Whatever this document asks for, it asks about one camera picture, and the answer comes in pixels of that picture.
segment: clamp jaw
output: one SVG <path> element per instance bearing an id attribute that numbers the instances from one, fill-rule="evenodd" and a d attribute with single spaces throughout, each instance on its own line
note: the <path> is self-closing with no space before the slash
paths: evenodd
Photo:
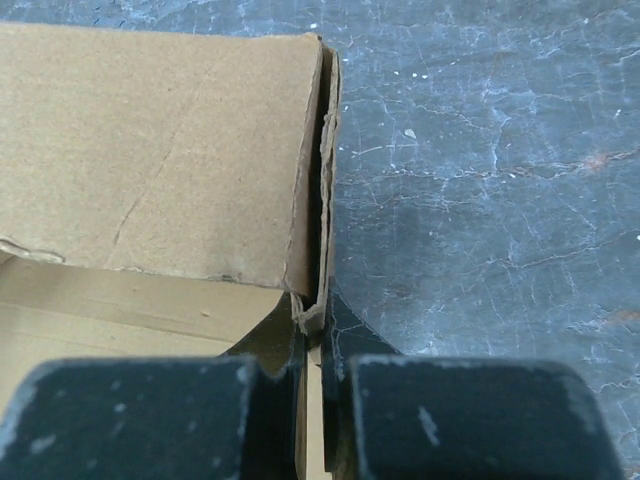
<path id="1" fill-rule="evenodd" d="M 335 479 L 623 478 L 564 366 L 400 355 L 335 284 L 320 341 Z M 283 295 L 219 357 L 43 364 L 0 427 L 0 478 L 304 479 L 307 350 Z"/>

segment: cardboard box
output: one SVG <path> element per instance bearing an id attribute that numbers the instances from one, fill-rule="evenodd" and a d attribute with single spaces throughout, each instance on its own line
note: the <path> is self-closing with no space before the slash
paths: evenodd
<path id="1" fill-rule="evenodd" d="M 0 24 L 0 410 L 49 358 L 221 353 L 282 291 L 318 331 L 339 94 L 314 35 Z"/>

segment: torn cardboard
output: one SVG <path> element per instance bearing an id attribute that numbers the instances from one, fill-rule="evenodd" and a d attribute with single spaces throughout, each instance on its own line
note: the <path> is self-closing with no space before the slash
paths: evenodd
<path id="1" fill-rule="evenodd" d="M 0 24 L 0 84 L 0 250 L 281 289 L 321 328 L 340 72 L 317 36 Z"/>

